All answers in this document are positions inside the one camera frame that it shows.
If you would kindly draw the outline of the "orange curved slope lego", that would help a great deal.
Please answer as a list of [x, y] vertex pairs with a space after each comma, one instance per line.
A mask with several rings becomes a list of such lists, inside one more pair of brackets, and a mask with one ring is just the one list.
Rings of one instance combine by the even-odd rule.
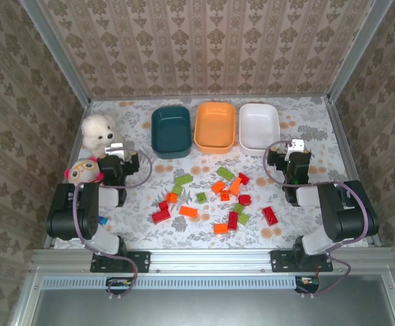
[[229, 187], [229, 190], [228, 190], [229, 193], [237, 197], [239, 195], [239, 192], [240, 192], [241, 184], [242, 184], [241, 177], [237, 177], [233, 181], [232, 185]]

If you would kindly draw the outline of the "pink plush doll with glasses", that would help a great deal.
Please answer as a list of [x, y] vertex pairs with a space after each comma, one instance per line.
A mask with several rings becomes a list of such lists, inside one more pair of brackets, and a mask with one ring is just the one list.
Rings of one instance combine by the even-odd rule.
[[69, 183], [100, 183], [104, 175], [99, 169], [97, 159], [94, 157], [76, 161], [70, 169], [64, 172], [64, 178]]

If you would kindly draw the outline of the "white teddy bear plush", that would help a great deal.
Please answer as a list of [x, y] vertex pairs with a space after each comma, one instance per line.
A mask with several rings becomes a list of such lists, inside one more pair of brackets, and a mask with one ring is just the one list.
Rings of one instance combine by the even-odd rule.
[[96, 158], [104, 155], [105, 148], [111, 144], [124, 142], [114, 119], [108, 114], [89, 115], [83, 120], [81, 130], [82, 145]]

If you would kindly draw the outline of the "white plastic container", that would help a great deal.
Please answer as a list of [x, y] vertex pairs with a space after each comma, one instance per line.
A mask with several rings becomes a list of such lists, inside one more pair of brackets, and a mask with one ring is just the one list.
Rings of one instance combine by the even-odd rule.
[[247, 103], [239, 110], [239, 144], [243, 154], [262, 157], [269, 145], [280, 141], [279, 115], [264, 103]]

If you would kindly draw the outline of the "teal plastic container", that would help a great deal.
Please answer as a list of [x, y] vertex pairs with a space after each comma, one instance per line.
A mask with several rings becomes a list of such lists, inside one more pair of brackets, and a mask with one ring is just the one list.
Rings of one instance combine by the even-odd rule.
[[186, 157], [192, 148], [189, 110], [181, 105], [157, 108], [152, 113], [151, 145], [160, 159]]

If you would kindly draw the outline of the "floral white tablecloth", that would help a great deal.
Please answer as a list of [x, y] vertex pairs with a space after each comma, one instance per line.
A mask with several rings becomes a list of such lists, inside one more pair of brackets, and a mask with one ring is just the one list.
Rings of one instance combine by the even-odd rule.
[[[124, 206], [101, 209], [101, 216], [109, 218], [106, 230], [123, 237], [130, 249], [264, 249], [291, 247], [298, 236], [321, 226], [319, 208], [287, 203], [277, 183], [283, 181], [283, 175], [272, 167], [265, 168], [260, 158], [244, 155], [238, 143], [223, 155], [204, 154], [193, 146], [185, 158], [160, 159], [151, 146], [151, 116], [155, 109], [175, 104], [176, 100], [98, 101], [90, 106], [92, 114], [111, 115], [126, 144], [145, 153], [139, 172], [126, 181], [131, 189]], [[213, 226], [226, 223], [237, 203], [234, 196], [223, 202], [211, 190], [221, 179], [216, 172], [221, 166], [250, 178], [241, 192], [250, 195], [252, 203], [244, 210], [250, 216], [246, 225], [227, 234], [214, 234]], [[184, 190], [176, 203], [168, 203], [171, 218], [154, 224], [152, 214], [161, 211], [158, 204], [173, 191], [175, 178], [187, 174], [193, 181], [182, 185]], [[196, 195], [201, 192], [207, 202], [199, 204]], [[180, 215], [181, 206], [197, 209], [197, 218]], [[272, 226], [262, 214], [268, 206], [278, 219]]]

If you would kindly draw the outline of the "orange plastic container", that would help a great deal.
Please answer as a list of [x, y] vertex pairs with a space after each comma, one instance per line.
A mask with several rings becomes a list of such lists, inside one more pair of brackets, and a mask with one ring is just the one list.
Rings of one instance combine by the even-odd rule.
[[202, 153], [223, 155], [235, 142], [236, 111], [225, 102], [202, 103], [196, 113], [194, 142]]

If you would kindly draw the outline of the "grey metal panel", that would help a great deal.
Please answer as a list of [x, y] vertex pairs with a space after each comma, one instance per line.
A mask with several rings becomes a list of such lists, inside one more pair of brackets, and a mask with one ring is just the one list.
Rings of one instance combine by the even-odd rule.
[[44, 291], [32, 326], [395, 326], [383, 289], [344, 285], [322, 297], [284, 290]]

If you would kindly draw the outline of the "aluminium side rail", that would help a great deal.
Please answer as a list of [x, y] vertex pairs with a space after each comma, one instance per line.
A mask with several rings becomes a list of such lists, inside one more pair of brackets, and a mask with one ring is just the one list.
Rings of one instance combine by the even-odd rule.
[[[82, 122], [86, 117], [88, 117], [90, 115], [90, 112], [91, 112], [91, 107], [90, 107], [90, 103], [89, 103], [87, 106], [85, 106], [83, 108], [81, 121], [78, 126], [78, 131], [76, 133], [76, 136], [75, 136], [75, 139], [73, 142], [73, 147], [72, 147], [66, 168], [71, 168], [73, 166], [74, 162], [77, 161], [79, 158], [79, 154], [80, 154], [80, 151], [82, 148], [82, 137], [83, 137]], [[53, 240], [49, 235], [47, 235], [43, 248], [49, 249], [50, 247], [54, 247], [54, 243], [55, 243], [55, 240]]]
[[345, 172], [350, 180], [359, 180], [358, 170], [356, 168], [356, 164], [354, 158], [351, 153], [351, 149], [349, 147], [349, 142], [347, 140], [345, 131], [343, 129], [343, 125], [341, 122], [341, 118], [339, 116], [339, 112], [337, 111], [337, 107], [334, 102], [332, 102], [328, 98], [324, 98], [326, 100], [326, 108], [328, 111], [328, 115], [330, 118], [330, 122], [332, 124], [332, 129], [334, 132], [334, 137], [339, 146], [339, 151], [341, 154], [341, 158], [345, 167]]

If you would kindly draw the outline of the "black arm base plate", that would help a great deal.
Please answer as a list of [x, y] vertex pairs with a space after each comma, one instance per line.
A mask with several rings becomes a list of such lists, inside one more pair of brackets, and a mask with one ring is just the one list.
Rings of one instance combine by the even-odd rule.
[[[127, 257], [137, 266], [138, 273], [148, 273], [151, 253], [149, 251], [129, 251]], [[132, 265], [122, 259], [112, 259], [103, 255], [92, 255], [90, 265], [92, 273], [132, 273]]]
[[293, 250], [270, 252], [273, 272], [332, 272], [333, 265], [326, 255], [296, 254]]

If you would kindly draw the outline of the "thin aluminium rail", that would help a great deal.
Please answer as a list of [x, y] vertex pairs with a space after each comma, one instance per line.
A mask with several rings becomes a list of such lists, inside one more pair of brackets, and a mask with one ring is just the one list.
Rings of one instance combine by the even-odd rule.
[[200, 95], [161, 95], [161, 96], [121, 96], [121, 97], [92, 97], [91, 102], [98, 101], [150, 101], [150, 100], [188, 100], [188, 99], [228, 99], [228, 98], [302, 98], [324, 97], [326, 93], [282, 93], [282, 94], [200, 94]]

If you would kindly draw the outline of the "wide aluminium mounting rail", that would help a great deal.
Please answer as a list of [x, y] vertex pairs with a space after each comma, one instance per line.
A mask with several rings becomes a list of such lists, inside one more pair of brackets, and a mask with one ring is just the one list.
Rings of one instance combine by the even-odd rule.
[[[155, 274], [294, 274], [273, 272], [270, 249], [151, 249], [149, 273]], [[333, 274], [382, 274], [395, 270], [392, 251], [383, 247], [340, 248], [329, 258]]]

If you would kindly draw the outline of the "aluminium frame post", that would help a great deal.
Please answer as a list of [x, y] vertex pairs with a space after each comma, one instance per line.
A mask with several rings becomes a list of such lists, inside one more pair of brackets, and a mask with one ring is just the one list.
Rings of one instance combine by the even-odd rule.
[[61, 41], [52, 24], [46, 17], [45, 11], [37, 0], [20, 0], [41, 38], [48, 47], [51, 55], [58, 64], [80, 104], [86, 108], [90, 105], [90, 95], [78, 75], [75, 65], [65, 51], [64, 41]]
[[342, 93], [346, 83], [354, 73], [356, 65], [360, 62], [362, 55], [370, 44], [375, 32], [379, 28], [381, 21], [387, 14], [392, 2], [393, 0], [373, 1], [366, 18], [363, 20], [363, 23], [327, 92], [330, 102], [335, 102]]

